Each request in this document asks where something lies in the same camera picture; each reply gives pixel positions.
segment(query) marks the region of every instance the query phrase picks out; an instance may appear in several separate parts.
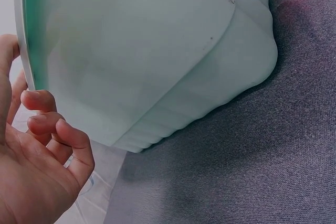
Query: finger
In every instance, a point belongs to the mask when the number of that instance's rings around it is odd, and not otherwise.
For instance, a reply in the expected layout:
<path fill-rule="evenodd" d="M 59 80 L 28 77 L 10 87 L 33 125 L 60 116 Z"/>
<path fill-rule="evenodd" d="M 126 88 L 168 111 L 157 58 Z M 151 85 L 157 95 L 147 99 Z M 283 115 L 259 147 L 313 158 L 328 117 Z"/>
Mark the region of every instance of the finger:
<path fill-rule="evenodd" d="M 35 135 L 56 134 L 56 123 L 58 120 L 64 119 L 57 112 L 48 112 L 40 115 L 31 116 L 27 120 L 30 131 Z"/>
<path fill-rule="evenodd" d="M 95 168 L 90 139 L 87 134 L 71 127 L 62 119 L 57 122 L 56 131 L 59 140 L 72 147 L 73 160 L 67 169 L 82 188 Z"/>
<path fill-rule="evenodd" d="M 57 112 L 31 116 L 27 120 L 27 133 L 32 135 L 44 146 L 47 146 L 51 140 L 51 134 L 56 133 L 56 123 L 59 119 L 63 119 L 63 116 Z"/>
<path fill-rule="evenodd" d="M 11 106 L 12 89 L 8 75 L 13 60 L 18 56 L 19 46 L 16 36 L 0 36 L 0 134 L 5 134 L 8 112 Z M 4 144 L 3 137 L 1 137 L 0 144 Z"/>
<path fill-rule="evenodd" d="M 14 84 L 12 85 L 12 101 L 11 101 L 10 108 L 9 108 L 7 123 L 9 124 L 13 123 L 14 117 L 21 105 L 21 99 L 20 99 L 21 94 L 27 88 L 28 86 L 26 82 L 26 77 L 22 70 L 20 75 L 18 76 Z"/>
<path fill-rule="evenodd" d="M 64 119 L 61 114 L 48 112 L 31 116 L 27 121 L 27 125 L 30 134 L 44 146 L 47 146 L 54 158 L 64 165 L 72 155 L 72 147 L 58 141 L 59 137 L 56 134 L 56 123 L 59 119 Z"/>
<path fill-rule="evenodd" d="M 0 75 L 8 77 L 12 62 L 20 54 L 15 35 L 0 36 Z"/>
<path fill-rule="evenodd" d="M 64 165 L 72 155 L 72 147 L 64 144 L 57 134 L 53 135 L 47 148 L 53 154 L 54 158 L 62 165 Z"/>
<path fill-rule="evenodd" d="M 21 95 L 21 101 L 29 110 L 57 111 L 55 98 L 47 90 L 24 91 Z"/>

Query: gray fabric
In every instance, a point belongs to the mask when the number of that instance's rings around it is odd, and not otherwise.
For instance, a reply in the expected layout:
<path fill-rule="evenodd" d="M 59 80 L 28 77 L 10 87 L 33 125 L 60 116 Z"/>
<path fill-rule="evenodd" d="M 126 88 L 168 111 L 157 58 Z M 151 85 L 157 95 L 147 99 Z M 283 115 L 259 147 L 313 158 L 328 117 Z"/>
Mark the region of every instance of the gray fabric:
<path fill-rule="evenodd" d="M 272 76 L 141 154 L 105 224 L 336 223 L 336 0 L 270 0 Z"/>

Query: skin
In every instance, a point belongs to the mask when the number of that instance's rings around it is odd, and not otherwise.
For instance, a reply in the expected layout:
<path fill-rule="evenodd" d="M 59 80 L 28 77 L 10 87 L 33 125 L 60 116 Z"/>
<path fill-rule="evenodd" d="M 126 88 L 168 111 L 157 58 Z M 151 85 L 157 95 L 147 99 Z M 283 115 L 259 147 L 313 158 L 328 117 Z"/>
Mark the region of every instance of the skin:
<path fill-rule="evenodd" d="M 0 36 L 0 223 L 54 223 L 75 202 L 95 162 L 87 134 L 57 113 L 53 95 L 26 91 L 23 73 L 11 87 L 18 56 L 16 36 Z M 28 132 L 11 126 L 21 102 L 39 111 L 27 121 Z"/>

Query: mint green container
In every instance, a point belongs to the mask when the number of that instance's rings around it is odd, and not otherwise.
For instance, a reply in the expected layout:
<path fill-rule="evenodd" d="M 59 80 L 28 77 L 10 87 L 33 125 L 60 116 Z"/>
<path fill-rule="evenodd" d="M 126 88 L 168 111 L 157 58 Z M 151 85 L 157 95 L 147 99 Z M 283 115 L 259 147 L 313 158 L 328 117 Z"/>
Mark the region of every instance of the mint green container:
<path fill-rule="evenodd" d="M 140 152 L 263 82 L 268 0 L 15 0 L 30 89 L 73 126 Z"/>

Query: fingernail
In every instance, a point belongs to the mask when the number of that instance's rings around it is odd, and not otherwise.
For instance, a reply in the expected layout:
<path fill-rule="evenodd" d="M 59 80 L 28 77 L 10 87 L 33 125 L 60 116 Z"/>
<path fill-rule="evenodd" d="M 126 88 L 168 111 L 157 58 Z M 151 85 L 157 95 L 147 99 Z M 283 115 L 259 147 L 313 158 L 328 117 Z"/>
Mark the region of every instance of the fingernail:
<path fill-rule="evenodd" d="M 71 127 L 71 125 L 68 124 L 67 121 L 65 121 L 63 118 L 58 119 L 58 122 L 63 123 L 64 125 L 66 125 L 66 126 L 70 126 L 70 127 Z"/>
<path fill-rule="evenodd" d="M 30 117 L 37 123 L 43 123 L 47 120 L 47 117 L 45 115 L 34 115 Z"/>
<path fill-rule="evenodd" d="M 40 93 L 38 91 L 25 91 L 32 99 L 39 99 Z"/>

